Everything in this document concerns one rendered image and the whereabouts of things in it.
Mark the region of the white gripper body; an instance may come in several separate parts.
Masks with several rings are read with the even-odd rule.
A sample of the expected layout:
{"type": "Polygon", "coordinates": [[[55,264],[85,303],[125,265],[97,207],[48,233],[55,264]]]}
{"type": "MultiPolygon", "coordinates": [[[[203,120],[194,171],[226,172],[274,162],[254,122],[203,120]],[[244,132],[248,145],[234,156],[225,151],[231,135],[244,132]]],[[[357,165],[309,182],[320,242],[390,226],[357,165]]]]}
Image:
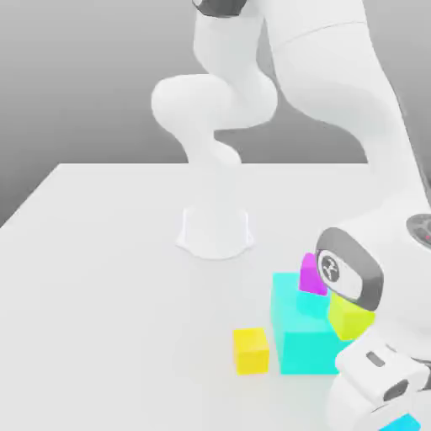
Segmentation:
{"type": "Polygon", "coordinates": [[[328,394],[327,425],[331,431],[379,431],[404,414],[411,414],[411,407],[405,396],[376,406],[338,374],[328,394]]]}

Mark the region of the small blue cube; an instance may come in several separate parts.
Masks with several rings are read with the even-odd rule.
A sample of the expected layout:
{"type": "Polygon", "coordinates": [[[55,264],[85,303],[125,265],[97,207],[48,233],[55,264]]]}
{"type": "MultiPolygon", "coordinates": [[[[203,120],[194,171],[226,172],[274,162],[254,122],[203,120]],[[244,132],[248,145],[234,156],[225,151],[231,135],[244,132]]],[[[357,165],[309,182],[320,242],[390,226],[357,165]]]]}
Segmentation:
{"type": "Polygon", "coordinates": [[[380,428],[379,431],[420,431],[421,423],[407,413],[380,428]]]}

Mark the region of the small lime cube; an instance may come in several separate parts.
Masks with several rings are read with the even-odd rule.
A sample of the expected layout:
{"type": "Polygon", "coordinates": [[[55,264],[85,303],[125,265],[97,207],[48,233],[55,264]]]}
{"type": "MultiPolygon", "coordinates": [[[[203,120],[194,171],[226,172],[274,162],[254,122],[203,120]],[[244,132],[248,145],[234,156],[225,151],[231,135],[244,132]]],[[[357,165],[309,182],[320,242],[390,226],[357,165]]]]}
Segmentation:
{"type": "Polygon", "coordinates": [[[342,341],[359,337],[375,320],[375,313],[351,303],[336,293],[331,294],[328,320],[342,341]]]}

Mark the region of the small yellow cube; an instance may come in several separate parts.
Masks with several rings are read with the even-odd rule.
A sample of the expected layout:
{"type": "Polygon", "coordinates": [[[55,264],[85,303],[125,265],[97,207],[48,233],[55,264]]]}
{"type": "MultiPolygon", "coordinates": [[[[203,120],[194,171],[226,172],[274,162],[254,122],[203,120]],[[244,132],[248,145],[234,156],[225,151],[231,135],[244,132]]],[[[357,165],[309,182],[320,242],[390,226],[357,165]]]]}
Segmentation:
{"type": "Polygon", "coordinates": [[[238,375],[269,371],[269,343],[262,327],[234,329],[233,356],[238,375]]]}

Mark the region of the small magenta cube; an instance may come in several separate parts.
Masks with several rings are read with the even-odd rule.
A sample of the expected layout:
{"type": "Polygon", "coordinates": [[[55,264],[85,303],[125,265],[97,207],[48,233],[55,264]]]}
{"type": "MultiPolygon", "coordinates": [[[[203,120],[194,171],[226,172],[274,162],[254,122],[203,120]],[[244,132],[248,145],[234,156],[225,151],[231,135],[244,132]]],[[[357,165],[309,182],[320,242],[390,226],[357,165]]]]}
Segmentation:
{"type": "Polygon", "coordinates": [[[316,257],[313,253],[306,253],[302,259],[299,290],[313,295],[327,295],[327,287],[317,271],[316,257]]]}

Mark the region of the large cyan box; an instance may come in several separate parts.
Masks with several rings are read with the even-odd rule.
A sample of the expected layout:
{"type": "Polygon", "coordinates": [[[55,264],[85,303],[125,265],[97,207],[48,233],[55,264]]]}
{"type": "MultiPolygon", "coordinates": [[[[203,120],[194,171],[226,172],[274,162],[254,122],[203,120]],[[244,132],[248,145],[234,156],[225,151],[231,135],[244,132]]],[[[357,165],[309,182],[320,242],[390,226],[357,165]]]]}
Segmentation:
{"type": "Polygon", "coordinates": [[[343,341],[328,320],[331,296],[299,289],[298,273],[274,273],[270,316],[282,375],[336,375],[343,341]]]}

